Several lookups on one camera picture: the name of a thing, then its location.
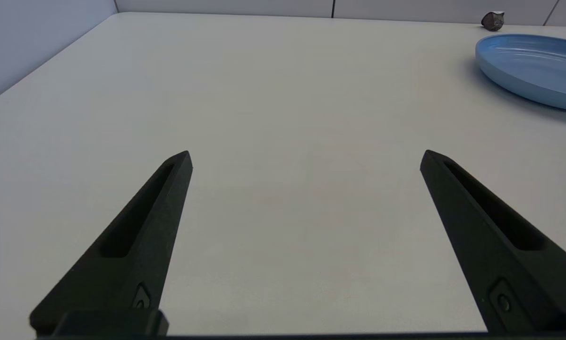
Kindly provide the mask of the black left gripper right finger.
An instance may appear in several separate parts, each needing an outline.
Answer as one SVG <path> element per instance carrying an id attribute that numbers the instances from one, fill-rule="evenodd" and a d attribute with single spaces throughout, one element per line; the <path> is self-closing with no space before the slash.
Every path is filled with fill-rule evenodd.
<path id="1" fill-rule="evenodd" d="M 489 332 L 566 332 L 566 251 L 451 158 L 420 171 Z"/>

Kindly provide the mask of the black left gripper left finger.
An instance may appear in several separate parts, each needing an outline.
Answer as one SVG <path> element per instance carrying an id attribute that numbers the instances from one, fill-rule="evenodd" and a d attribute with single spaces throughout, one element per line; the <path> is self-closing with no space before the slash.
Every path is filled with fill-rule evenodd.
<path id="1" fill-rule="evenodd" d="M 192 176 L 169 157 L 30 313 L 39 337 L 164 336 L 159 305 Z"/>

